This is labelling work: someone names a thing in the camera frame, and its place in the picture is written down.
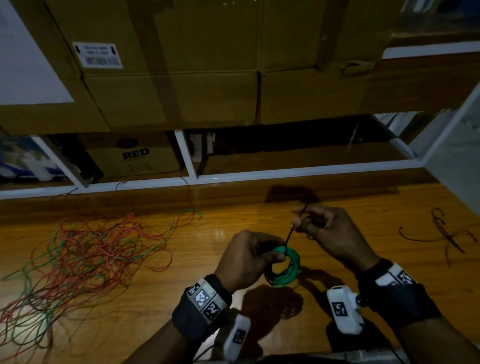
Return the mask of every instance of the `white sensor device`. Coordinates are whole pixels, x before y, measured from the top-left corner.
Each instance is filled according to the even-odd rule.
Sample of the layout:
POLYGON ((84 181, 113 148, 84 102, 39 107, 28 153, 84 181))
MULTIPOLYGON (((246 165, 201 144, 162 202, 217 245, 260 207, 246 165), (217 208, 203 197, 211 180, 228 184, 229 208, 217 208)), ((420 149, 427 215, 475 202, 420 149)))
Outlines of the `white sensor device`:
POLYGON ((241 315, 236 308, 230 308, 228 323, 220 328, 215 338, 215 347, 221 350, 223 359, 231 362, 237 360, 249 330, 250 319, 241 315))
POLYGON ((360 334, 364 323, 359 314, 358 294, 349 286, 335 286, 327 290, 327 297, 338 330, 342 334, 360 334))

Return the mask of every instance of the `white shelf frame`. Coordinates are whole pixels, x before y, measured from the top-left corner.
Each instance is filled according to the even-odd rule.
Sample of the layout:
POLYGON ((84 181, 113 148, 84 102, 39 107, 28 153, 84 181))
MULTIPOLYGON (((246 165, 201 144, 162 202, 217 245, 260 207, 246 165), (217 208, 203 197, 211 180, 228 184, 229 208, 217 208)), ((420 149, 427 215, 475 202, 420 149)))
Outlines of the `white shelf frame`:
MULTIPOLYGON (((383 58, 409 58, 427 55, 454 54, 474 51, 480 51, 480 41, 388 48, 385 50, 383 58)), ((438 149, 440 144, 450 134, 453 128, 462 120, 470 106, 473 104, 473 102, 477 99, 479 95, 480 84, 478 84, 473 89, 473 91, 470 93, 469 97, 465 100, 463 105, 453 114, 444 129, 438 134, 438 136, 433 142, 431 142, 429 146, 426 146, 426 148, 424 149, 425 152, 422 152, 420 155, 417 155, 415 152, 413 152, 412 149, 399 138, 391 140, 392 145, 394 145, 407 159, 386 162, 342 164, 332 166, 290 168, 282 170, 263 170, 198 176, 195 168, 193 167, 192 157, 189 153, 185 133, 182 130, 175 130, 175 136, 180 147, 186 170, 188 172, 188 177, 89 184, 88 181, 81 177, 77 168, 68 162, 68 160, 62 155, 61 151, 59 151, 47 137, 33 135, 32 139, 58 165, 58 167, 62 169, 65 175, 70 179, 70 181, 72 181, 73 185, 28 188, 21 190, 4 190, 0 191, 0 200, 26 197, 55 196, 68 193, 85 194, 94 192, 110 192, 115 190, 121 191, 137 190, 143 188, 185 186, 186 183, 189 185, 196 185, 222 182, 266 180, 273 178, 318 176, 325 174, 369 172, 375 170, 401 170, 408 168, 420 168, 425 166, 428 160, 438 149)))

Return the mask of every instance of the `white label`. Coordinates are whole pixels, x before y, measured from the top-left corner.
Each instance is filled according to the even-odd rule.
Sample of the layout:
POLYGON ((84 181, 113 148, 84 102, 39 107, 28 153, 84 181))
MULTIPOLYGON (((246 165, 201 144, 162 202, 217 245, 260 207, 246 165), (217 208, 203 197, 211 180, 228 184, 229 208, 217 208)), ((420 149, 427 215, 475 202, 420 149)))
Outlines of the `white label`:
POLYGON ((73 102, 8 0, 0 0, 0 85, 0 105, 73 102))
POLYGON ((84 68, 123 68, 113 43, 73 42, 73 48, 84 68))

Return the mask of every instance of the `barcode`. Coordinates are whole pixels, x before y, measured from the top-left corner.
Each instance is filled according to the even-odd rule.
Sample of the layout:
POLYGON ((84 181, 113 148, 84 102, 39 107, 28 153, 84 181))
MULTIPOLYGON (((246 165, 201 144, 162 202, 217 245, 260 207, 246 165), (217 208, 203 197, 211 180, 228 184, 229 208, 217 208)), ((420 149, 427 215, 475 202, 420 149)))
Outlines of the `barcode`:
POLYGON ((92 66, 120 65, 116 57, 85 57, 85 60, 92 66))

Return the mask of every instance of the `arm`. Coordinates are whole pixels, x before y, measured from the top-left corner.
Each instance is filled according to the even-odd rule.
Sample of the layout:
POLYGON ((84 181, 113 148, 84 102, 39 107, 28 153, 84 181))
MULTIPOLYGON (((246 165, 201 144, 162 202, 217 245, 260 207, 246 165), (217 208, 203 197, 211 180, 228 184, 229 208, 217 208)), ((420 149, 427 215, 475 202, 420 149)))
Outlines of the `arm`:
MULTIPOLYGON (((277 236, 243 230, 233 236, 214 274, 230 294, 247 288, 260 278, 267 265, 285 260, 283 254, 271 251, 283 244, 277 236)), ((191 363, 201 343, 188 341, 169 320, 123 364, 191 363)))
MULTIPOLYGON (((344 209, 309 206, 305 212, 308 217, 292 221, 297 231, 316 240, 350 271, 365 272, 380 262, 344 209)), ((416 322, 394 333, 413 363, 480 363, 480 351, 444 317, 416 322)))

